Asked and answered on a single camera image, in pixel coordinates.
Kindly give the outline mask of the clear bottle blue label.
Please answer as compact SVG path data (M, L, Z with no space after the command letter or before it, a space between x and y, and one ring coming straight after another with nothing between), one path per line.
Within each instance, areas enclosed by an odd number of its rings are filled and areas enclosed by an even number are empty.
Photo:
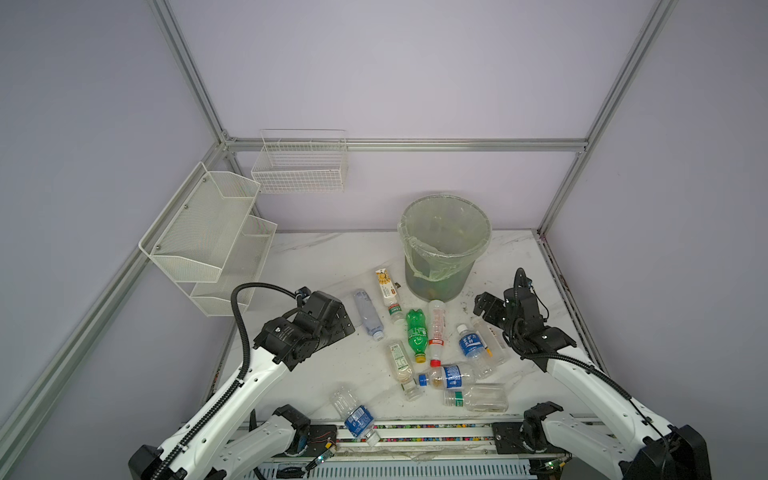
M380 436L376 420L370 410L346 387L331 394L331 404L343 420L344 426L355 440L376 446Z

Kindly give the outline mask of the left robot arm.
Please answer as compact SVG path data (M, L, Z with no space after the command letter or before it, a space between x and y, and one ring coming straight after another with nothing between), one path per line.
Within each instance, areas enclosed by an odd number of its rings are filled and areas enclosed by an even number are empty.
M308 433L308 418L290 405L242 437L235 435L268 391L313 354L355 331L341 300L303 287L293 293L295 308L268 321L249 338L239 304L248 289L288 291L264 282L246 282L230 296L242 343L239 369L204 406L160 446L141 446L130 458L134 479L240 479L271 457L297 447Z

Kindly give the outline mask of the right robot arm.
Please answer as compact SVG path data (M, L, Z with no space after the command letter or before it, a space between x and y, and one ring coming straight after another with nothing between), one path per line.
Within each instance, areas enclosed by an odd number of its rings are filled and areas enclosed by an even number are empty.
M502 331L522 360L564 385L607 428L599 433L553 401L525 411L515 443L531 453L568 452L609 479L709 479L708 447L689 425L673 425L636 400L591 362L576 341L548 325L525 281L502 297L476 296L473 312Z

